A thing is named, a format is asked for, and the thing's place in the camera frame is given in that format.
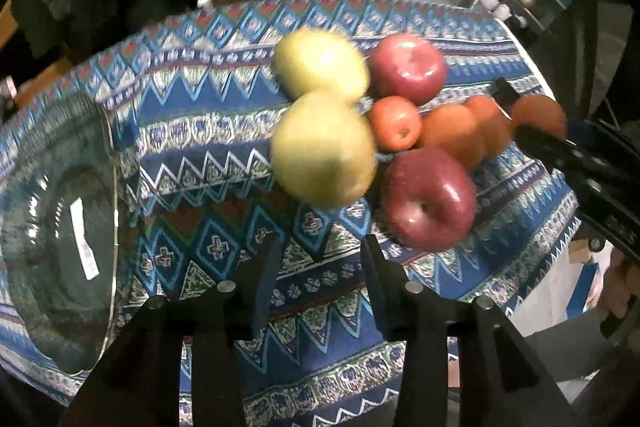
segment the yellow pear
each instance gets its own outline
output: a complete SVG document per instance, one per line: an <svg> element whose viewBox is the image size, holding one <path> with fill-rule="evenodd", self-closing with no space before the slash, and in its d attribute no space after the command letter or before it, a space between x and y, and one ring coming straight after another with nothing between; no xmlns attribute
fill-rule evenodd
<svg viewBox="0 0 640 427"><path fill-rule="evenodd" d="M330 89L355 103L369 89L362 52L347 37L327 30L302 28L284 36L274 49L273 64L280 84L293 98Z"/></svg>
<svg viewBox="0 0 640 427"><path fill-rule="evenodd" d="M298 200L325 208L353 203L376 173L369 122L331 91L304 94L273 130L271 166Z"/></svg>

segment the white label sticker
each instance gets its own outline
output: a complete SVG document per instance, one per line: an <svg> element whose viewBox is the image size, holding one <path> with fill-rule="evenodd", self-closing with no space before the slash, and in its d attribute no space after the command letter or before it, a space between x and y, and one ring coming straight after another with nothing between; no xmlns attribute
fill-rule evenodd
<svg viewBox="0 0 640 427"><path fill-rule="evenodd" d="M71 212L71 224L74 227L74 236L76 237L76 246L78 247L78 253L80 254L80 262L82 263L82 269L84 269L84 276L88 281L98 277L100 271L98 265L95 262L94 251L84 238L84 214L82 211L82 200L78 198L76 201L69 205L69 211Z"/></svg>

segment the table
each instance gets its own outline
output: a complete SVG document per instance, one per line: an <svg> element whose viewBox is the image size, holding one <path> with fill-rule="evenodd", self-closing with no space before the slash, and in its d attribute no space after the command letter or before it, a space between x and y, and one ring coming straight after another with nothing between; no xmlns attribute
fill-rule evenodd
<svg viewBox="0 0 640 427"><path fill-rule="evenodd" d="M496 76L520 93L548 92L506 29L472 10L404 0L262 0L146 28L78 66L0 130L6 179L20 138L50 100L85 89L108 111L122 194L142 229L135 256L119 260L131 277L118 281L110 338L148 296L199 295L251 257L267 231L280 236L270 323L236 346L251 426L334 425L398 393L404 346L387 344L375 328L359 262L365 233L411 279L448 298L486 293L510 314L579 224L562 174L548 174L513 144L473 175L473 232L437 255L398 245L366 198L332 211L292 201L271 178L269 137L290 102L269 64L274 44L303 25L349 34L365 54L397 31L430 38L449 74L423 111L485 92ZM365 97L360 109L370 103ZM191 424L190 350L186 339L182 425ZM3 264L0 362L62 403L86 377L63 374L33 346Z"/></svg>

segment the silver bolt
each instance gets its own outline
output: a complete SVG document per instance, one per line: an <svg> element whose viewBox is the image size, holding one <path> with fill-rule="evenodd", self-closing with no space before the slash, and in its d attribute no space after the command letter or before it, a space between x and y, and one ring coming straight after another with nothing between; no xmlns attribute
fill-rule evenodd
<svg viewBox="0 0 640 427"><path fill-rule="evenodd" d="M145 306L150 310L158 310L164 306L165 302L166 299L161 295L153 295L146 300Z"/></svg>
<svg viewBox="0 0 640 427"><path fill-rule="evenodd" d="M220 281L217 288L220 293L231 293L236 289L236 283L230 280Z"/></svg>
<svg viewBox="0 0 640 427"><path fill-rule="evenodd" d="M596 192L602 192L602 187L596 180L592 180L591 178L589 178L587 180L587 185L589 185Z"/></svg>
<svg viewBox="0 0 640 427"><path fill-rule="evenodd" d="M423 288L424 286L422 286L422 284L417 281L409 281L404 283L404 289L409 293L418 294L422 291Z"/></svg>
<svg viewBox="0 0 640 427"><path fill-rule="evenodd" d="M483 310L490 310L494 307L494 302L486 295L476 297L476 305L480 306Z"/></svg>

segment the blue tablecloth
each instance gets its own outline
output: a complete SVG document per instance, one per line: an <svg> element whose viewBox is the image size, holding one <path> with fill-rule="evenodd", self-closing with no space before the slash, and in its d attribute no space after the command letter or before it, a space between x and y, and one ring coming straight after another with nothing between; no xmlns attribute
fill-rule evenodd
<svg viewBox="0 0 640 427"><path fill-rule="evenodd" d="M508 312L544 276L577 228L575 196L513 145L474 174L472 234L437 255L403 248L361 199L333 212L292 201L270 171L269 137L289 105L270 70L273 46L300 26L353 36L366 54L382 36L427 36L449 76L422 110L485 92L496 76L520 92L540 83L504 29L467 9L402 0L265 0L171 17L66 75L0 130L0 175L49 100L85 89L111 116L123 197L143 225L113 338L149 295L199 295L273 230L285 245L270 324L238 343L249 425L324 426L397 394L404 346L376 330L359 262L375 233L390 259L449 298L490 295ZM360 102L366 110L370 100ZM455 345L450 346L455 356ZM62 403L86 375L38 352L12 306L0 258L0 362ZM191 423L191 351L181 364L181 423Z"/></svg>

